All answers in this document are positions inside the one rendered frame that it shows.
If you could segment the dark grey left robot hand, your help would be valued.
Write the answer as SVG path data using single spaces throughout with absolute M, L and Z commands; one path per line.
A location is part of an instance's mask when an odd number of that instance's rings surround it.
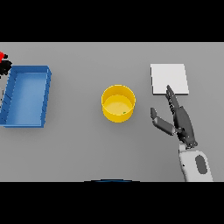
M 12 63 L 9 60 L 3 60 L 0 63 L 0 74 L 1 75 L 8 74 L 8 72 L 11 69 L 11 65 Z

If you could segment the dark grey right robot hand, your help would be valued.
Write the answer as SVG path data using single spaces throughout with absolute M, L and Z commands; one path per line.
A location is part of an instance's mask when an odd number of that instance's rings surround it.
M 190 116 L 187 114 L 184 107 L 179 105 L 177 97 L 170 86 L 166 87 L 165 97 L 169 103 L 173 123 L 169 123 L 159 117 L 157 111 L 151 108 L 150 118 L 153 125 L 170 136 L 177 135 L 178 140 L 185 144 L 187 149 L 196 147 L 198 143 L 195 139 Z

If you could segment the pale square measuring scale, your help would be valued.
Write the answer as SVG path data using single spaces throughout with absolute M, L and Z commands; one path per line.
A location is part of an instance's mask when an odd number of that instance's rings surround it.
M 151 64 L 150 74 L 154 95 L 164 95 L 167 86 L 175 95 L 189 94 L 184 64 Z

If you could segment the yellow bowl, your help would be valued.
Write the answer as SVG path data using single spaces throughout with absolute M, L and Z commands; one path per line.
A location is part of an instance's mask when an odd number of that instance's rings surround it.
M 127 86 L 116 84 L 106 88 L 101 96 L 101 110 L 112 123 L 129 120 L 136 104 L 134 92 Z

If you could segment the blue tray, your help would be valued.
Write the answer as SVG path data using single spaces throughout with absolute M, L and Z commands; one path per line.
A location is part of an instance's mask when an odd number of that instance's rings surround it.
M 0 107 L 0 126 L 43 128 L 51 76 L 49 66 L 13 66 Z

